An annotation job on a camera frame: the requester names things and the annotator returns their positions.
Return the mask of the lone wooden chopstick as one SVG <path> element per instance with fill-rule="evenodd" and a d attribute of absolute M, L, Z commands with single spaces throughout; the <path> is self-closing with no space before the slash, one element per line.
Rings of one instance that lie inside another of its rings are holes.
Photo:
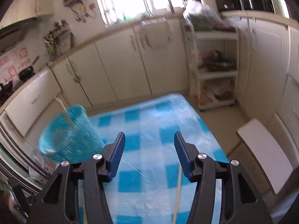
<path fill-rule="evenodd" d="M 182 168 L 179 165 L 179 167 L 178 167 L 178 178 L 177 178 L 177 188 L 176 188 L 176 199 L 175 199 L 174 212 L 173 212 L 173 216 L 172 216 L 172 224 L 176 224 L 177 214 L 178 214 L 178 211 L 179 211 L 180 193 L 181 193 L 181 179 L 182 179 Z"/>

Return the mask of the teal perforated plastic basket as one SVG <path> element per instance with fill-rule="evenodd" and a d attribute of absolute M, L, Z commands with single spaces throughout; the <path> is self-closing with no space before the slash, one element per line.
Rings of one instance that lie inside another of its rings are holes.
<path fill-rule="evenodd" d="M 81 105 L 67 108 L 75 128 L 71 128 L 64 115 L 58 114 L 43 130 L 39 150 L 58 163 L 68 160 L 72 164 L 88 160 L 101 153 L 105 143 L 96 133 L 86 110 Z"/>

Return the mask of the floral plastic bag bin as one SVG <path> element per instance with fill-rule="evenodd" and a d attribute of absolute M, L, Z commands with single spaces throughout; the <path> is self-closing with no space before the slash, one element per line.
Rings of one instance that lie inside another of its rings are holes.
<path fill-rule="evenodd" d="M 32 150 L 30 157 L 31 160 L 46 173 L 47 177 L 52 175 L 58 167 L 58 163 L 56 161 L 40 152 L 38 148 Z M 33 180 L 38 181 L 40 183 L 46 183 L 48 180 L 46 177 L 40 175 L 31 167 L 29 167 L 29 176 Z"/>

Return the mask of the white bench seat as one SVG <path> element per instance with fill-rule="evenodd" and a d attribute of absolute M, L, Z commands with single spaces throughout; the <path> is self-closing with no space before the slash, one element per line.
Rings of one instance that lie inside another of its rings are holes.
<path fill-rule="evenodd" d="M 237 135 L 253 154 L 274 194 L 279 194 L 293 172 L 293 167 L 279 143 L 257 119 L 239 128 Z"/>

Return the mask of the white plastic shelf rack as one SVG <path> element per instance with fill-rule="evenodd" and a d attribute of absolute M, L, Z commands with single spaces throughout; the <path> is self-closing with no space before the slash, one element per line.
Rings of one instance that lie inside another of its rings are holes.
<path fill-rule="evenodd" d="M 236 102 L 239 74 L 239 33 L 234 27 L 196 31 L 183 26 L 189 69 L 189 94 L 206 111 Z"/>

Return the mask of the black wok pan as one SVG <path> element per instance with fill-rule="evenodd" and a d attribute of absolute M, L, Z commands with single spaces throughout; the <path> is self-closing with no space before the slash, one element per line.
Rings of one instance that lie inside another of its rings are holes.
<path fill-rule="evenodd" d="M 35 75 L 35 72 L 34 72 L 34 65 L 35 63 L 40 59 L 40 56 L 37 56 L 32 65 L 25 68 L 24 70 L 22 70 L 18 75 L 19 75 L 19 79 L 20 81 L 22 81 L 23 83 L 26 82 L 27 80 L 29 80 L 31 77 L 33 77 Z"/>

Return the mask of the black pot on stove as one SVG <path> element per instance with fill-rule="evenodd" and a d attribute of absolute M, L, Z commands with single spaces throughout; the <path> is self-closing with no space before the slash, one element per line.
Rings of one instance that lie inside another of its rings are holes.
<path fill-rule="evenodd" d="M 13 82 L 9 81 L 6 84 L 1 83 L 1 91 L 0 91 L 0 103 L 3 105 L 3 103 L 10 97 L 10 95 L 13 93 Z"/>

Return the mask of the utensil drying rack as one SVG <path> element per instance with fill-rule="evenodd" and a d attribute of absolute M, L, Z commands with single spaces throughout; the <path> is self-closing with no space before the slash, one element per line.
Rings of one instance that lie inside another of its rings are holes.
<path fill-rule="evenodd" d="M 73 33 L 65 20 L 54 22 L 53 29 L 43 37 L 48 58 L 54 61 L 73 47 Z"/>

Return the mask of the white plastic bag on rack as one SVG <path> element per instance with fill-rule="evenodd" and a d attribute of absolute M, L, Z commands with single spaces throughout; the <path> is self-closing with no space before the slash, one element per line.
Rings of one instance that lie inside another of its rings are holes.
<path fill-rule="evenodd" d="M 193 26 L 194 31 L 211 31 L 216 24 L 223 24 L 216 11 L 198 0 L 187 0 L 183 17 L 187 24 Z"/>

